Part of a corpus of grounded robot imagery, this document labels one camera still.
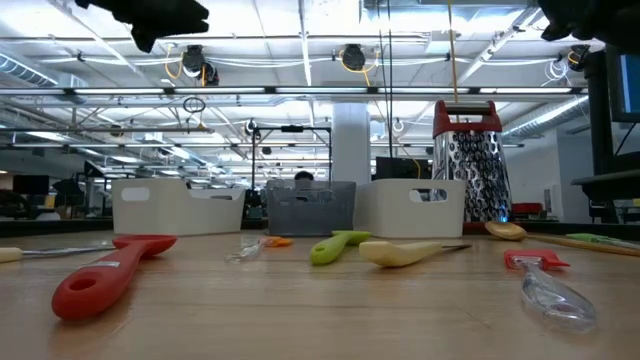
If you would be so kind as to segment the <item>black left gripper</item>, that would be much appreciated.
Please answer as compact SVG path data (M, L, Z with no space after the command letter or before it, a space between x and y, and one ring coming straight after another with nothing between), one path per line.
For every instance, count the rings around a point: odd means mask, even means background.
M114 19L131 26L131 36L139 50L150 53L158 38L169 35L206 33L209 10L197 0L168 0L169 13L182 19L166 23L167 7L162 0L74 0L83 9L96 6L109 11Z

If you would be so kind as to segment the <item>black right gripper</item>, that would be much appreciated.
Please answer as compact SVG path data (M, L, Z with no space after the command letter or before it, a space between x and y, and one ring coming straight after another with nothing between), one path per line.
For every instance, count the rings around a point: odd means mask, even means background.
M541 38L597 39L617 48L640 48L640 0L580 0L567 23L566 0L536 0L549 25Z

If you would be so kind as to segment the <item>golden spoon wooden handle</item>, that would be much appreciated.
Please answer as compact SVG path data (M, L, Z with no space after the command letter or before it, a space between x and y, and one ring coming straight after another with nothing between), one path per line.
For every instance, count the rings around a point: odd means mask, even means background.
M577 241L566 237L566 235L529 235L524 228L516 225L515 223L487 222L484 224L484 227L490 234L509 241L523 241L530 238L536 241L555 244L559 246L617 255L640 257L640 250Z

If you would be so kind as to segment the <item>green spatula clear handle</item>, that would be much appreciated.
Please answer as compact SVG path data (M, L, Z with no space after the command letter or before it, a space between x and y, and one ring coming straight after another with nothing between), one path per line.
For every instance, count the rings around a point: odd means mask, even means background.
M573 233L573 234L566 234L566 237L573 239L573 240L577 240L577 241L583 241L583 242L590 242L590 243L596 243L596 244L604 244L604 245L610 245L610 246L616 246L616 247L623 247L623 248L628 248L628 249L635 249L635 250L640 250L640 245L635 244L635 243L631 243L631 242L627 242L627 241L623 241L617 238L611 238L611 237L607 237L607 236L602 236L602 235L595 235L595 234L589 234L589 233Z

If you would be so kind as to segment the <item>red spatula clear handle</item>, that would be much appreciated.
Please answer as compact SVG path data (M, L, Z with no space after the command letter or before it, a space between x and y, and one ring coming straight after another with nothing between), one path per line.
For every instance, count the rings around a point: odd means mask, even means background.
M568 268L552 250L506 250L505 265L521 270L521 296L526 310L556 329L589 333L597 326L594 305L581 293L566 285L548 270Z

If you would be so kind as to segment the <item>orange spatula clear handle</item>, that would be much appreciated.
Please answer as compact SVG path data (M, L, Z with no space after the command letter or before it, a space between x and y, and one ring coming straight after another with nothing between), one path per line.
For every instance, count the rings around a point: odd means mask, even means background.
M240 240L240 250L225 257L227 263L242 263L257 258L267 248L283 248L293 244L289 238L277 236L243 236Z

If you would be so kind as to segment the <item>green silicone spoon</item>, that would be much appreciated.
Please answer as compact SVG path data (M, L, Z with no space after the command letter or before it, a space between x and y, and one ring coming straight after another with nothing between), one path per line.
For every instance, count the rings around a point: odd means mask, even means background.
M370 232L340 230L334 231L328 239L315 244L310 251L310 261L314 266L327 265L337 260L346 247L359 246L371 237Z

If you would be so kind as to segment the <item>red silicone spoon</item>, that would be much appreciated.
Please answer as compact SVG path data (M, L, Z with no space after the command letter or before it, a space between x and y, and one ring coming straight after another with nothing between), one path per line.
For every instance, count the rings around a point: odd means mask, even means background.
M174 235L125 235L112 243L116 251L82 266L56 288L51 308L63 320L82 320L112 307L128 289L142 258L170 249Z

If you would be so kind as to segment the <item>black computer monitor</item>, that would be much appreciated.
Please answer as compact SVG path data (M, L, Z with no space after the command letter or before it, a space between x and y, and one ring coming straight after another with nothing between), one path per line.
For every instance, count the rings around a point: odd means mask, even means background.
M640 54L605 50L611 119L640 123Z

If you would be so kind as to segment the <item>long ceiling light bar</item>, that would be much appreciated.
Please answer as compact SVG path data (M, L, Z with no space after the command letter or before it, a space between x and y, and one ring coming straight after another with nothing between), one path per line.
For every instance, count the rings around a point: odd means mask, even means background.
M125 95L582 95L586 87L349 87L254 86L171 88L0 88L0 96Z

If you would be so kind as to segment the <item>grey monitor desk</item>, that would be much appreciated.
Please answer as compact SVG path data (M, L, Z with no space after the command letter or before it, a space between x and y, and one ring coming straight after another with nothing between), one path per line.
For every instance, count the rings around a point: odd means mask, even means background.
M640 199L640 169L576 179L571 184L587 196L592 220L599 218L602 223L623 223L615 202Z

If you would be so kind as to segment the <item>red background box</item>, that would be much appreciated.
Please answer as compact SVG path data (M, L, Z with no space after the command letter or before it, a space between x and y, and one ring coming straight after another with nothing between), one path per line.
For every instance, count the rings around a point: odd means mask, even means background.
M529 217L531 215L539 215L544 210L541 203L523 202L513 203L512 212L515 217Z

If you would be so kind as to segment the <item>white plastic storage bin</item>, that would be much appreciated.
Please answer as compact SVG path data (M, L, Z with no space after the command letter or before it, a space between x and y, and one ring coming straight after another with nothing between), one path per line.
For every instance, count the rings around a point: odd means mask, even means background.
M459 180L375 180L356 189L353 226L378 238L458 238L465 193Z
M120 179L112 183L118 235L196 236L241 229L245 190L194 190L171 178Z

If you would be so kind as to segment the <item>white building column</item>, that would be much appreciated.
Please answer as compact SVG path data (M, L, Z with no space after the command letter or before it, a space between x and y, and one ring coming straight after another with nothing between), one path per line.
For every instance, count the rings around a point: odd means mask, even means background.
M334 103L332 178L357 185L370 182L370 115L365 103Z

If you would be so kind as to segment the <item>dark background monitor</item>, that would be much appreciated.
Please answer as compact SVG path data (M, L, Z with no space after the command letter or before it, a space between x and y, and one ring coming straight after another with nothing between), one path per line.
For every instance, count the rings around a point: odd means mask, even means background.
M431 177L432 164L428 160L377 157L372 179L430 179Z

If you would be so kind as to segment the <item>grey translucent plastic bin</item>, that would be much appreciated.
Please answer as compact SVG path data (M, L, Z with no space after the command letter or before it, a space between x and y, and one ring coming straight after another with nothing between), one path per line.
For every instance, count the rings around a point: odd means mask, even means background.
M356 188L349 181L269 180L268 233L321 237L352 230Z

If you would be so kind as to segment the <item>silver ventilation duct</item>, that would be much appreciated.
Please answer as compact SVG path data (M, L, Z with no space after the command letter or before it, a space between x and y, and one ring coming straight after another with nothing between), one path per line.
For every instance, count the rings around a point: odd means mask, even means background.
M562 103L550 103L511 121L503 129L504 138L529 138L589 113L589 97L574 96Z

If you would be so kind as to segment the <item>black background stand frame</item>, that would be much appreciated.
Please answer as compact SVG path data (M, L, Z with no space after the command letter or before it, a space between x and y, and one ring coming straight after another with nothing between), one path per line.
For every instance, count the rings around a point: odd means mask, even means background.
M333 180L333 132L330 127L283 125L259 127L255 125L251 133L251 189L256 188L256 149L274 132L297 134L310 131L328 148L328 175L329 181Z

